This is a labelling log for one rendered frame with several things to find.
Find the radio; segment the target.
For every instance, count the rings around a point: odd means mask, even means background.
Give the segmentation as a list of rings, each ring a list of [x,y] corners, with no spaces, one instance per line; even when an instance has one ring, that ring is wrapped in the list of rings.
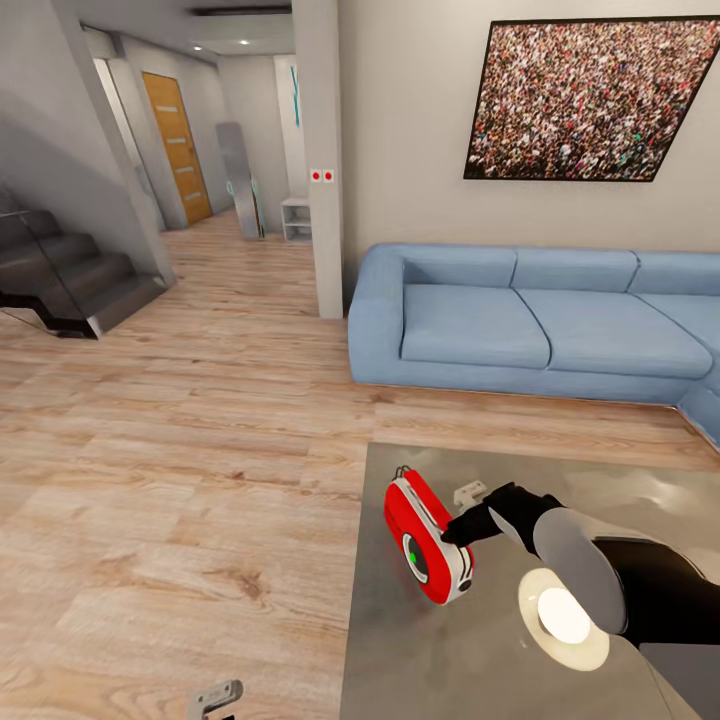
[[[385,500],[386,522],[415,578],[435,603],[446,605],[472,586],[469,545],[443,543],[452,516],[416,470],[397,468]]]

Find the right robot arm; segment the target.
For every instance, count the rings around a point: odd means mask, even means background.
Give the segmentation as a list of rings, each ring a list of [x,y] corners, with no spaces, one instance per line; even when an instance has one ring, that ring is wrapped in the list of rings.
[[[650,535],[573,509],[514,482],[478,505],[486,485],[454,492],[461,515],[443,543],[464,548],[506,533],[539,556],[601,631],[629,640],[701,716],[720,720],[720,585]]]

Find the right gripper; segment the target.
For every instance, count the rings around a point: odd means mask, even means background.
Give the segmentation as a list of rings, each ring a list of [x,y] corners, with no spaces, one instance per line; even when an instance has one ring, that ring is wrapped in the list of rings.
[[[480,541],[484,538],[493,536],[480,526],[478,522],[478,504],[461,513],[456,520],[448,522],[448,529],[440,536],[443,543],[456,543],[460,548],[464,548],[471,542]]]

